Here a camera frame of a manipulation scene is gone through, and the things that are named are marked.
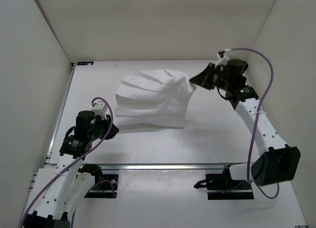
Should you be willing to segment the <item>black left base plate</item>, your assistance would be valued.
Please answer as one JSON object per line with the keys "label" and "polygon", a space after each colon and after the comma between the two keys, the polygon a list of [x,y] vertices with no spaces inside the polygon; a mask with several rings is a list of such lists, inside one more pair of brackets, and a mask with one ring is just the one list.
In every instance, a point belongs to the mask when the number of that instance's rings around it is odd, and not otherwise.
{"label": "black left base plate", "polygon": [[118,195],[119,171],[102,170],[102,180],[107,180],[89,191],[85,198],[115,199]]}

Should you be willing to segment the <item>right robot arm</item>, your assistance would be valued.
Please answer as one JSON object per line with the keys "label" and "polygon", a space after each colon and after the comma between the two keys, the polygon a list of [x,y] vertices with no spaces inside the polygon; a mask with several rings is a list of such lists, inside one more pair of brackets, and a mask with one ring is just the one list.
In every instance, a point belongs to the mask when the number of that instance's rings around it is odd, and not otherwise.
{"label": "right robot arm", "polygon": [[248,64],[239,59],[225,65],[209,64],[190,83],[207,90],[224,90],[229,101],[252,134],[251,144],[258,149],[254,162],[229,166],[229,172],[221,177],[222,185],[234,188],[239,181],[255,182],[259,186],[291,181],[294,179],[301,153],[291,147],[277,133],[261,107],[261,98],[254,88],[246,84],[244,76]]}

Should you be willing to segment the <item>white pleated skirt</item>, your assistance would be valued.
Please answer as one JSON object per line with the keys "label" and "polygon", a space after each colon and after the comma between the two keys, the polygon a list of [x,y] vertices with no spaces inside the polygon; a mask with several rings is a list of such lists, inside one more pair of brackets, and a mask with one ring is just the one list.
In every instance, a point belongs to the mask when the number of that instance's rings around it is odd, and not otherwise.
{"label": "white pleated skirt", "polygon": [[115,123],[126,128],[182,128],[196,89],[181,71],[138,71],[121,80],[116,91]]}

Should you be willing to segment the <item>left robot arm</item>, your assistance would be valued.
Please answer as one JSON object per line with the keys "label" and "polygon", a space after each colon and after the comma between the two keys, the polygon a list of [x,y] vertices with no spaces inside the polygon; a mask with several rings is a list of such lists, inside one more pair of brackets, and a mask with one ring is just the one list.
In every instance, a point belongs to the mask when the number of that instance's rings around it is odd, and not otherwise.
{"label": "left robot arm", "polygon": [[75,126],[65,133],[54,177],[30,203],[20,227],[72,227],[80,201],[92,188],[105,183],[101,167],[86,164],[84,160],[104,140],[114,138],[118,132],[113,113],[106,114],[105,109],[79,112]]}

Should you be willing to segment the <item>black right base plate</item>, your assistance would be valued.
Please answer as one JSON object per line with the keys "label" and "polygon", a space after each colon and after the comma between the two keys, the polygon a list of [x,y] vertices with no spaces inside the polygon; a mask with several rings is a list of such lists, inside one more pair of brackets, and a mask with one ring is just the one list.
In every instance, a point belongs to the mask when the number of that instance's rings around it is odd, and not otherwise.
{"label": "black right base plate", "polygon": [[230,175],[206,174],[208,200],[253,200],[252,187],[243,180],[232,180]]}

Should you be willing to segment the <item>left corner marker tag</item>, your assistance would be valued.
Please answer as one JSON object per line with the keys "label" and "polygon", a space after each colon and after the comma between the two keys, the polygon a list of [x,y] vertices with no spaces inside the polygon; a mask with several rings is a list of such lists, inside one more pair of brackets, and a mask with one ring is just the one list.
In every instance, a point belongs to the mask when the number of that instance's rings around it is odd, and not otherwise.
{"label": "left corner marker tag", "polygon": [[78,61],[77,66],[92,66],[94,64],[93,61]]}

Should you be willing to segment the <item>aluminium front table rail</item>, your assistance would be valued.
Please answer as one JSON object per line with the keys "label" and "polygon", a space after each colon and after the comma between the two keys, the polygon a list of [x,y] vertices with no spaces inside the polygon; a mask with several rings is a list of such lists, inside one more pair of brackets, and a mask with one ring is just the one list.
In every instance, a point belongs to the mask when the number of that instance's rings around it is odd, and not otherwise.
{"label": "aluminium front table rail", "polygon": [[102,170],[221,170],[225,166],[243,165],[244,163],[130,163],[130,164],[101,164]]}

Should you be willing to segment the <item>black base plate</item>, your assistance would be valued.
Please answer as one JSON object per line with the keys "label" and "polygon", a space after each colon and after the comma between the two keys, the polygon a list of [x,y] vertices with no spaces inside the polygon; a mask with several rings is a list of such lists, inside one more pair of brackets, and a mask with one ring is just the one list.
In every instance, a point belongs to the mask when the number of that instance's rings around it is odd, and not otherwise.
{"label": "black base plate", "polygon": [[118,195],[119,171],[102,170],[102,180],[107,180],[89,191],[85,198],[115,199]]}
{"label": "black base plate", "polygon": [[253,200],[252,187],[243,180],[232,180],[230,175],[206,174],[208,200]]}

